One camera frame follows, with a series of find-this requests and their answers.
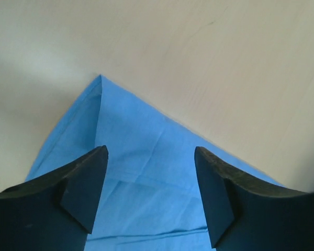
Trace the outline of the blue long sleeve shirt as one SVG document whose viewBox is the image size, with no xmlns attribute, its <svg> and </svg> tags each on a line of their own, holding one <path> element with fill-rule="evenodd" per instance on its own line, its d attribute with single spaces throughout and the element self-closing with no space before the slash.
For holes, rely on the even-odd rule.
<svg viewBox="0 0 314 251">
<path fill-rule="evenodd" d="M 101 145 L 109 160 L 86 250 L 210 250 L 194 164 L 197 146 L 273 182 L 103 76 L 55 126 L 27 179 Z"/>
</svg>

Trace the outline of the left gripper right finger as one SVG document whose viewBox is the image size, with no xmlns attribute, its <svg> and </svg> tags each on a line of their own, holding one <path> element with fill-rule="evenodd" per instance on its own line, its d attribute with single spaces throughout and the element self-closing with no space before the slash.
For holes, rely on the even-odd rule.
<svg viewBox="0 0 314 251">
<path fill-rule="evenodd" d="M 204 147 L 194 159 L 212 248 L 314 250 L 314 192 L 268 183 Z"/>
</svg>

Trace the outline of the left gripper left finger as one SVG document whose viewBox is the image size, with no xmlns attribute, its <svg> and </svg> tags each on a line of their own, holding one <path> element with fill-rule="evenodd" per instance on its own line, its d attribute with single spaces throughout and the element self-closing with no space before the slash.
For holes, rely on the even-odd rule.
<svg viewBox="0 0 314 251">
<path fill-rule="evenodd" d="M 0 250 L 83 250 L 102 193 L 108 150 L 0 192 Z"/>
</svg>

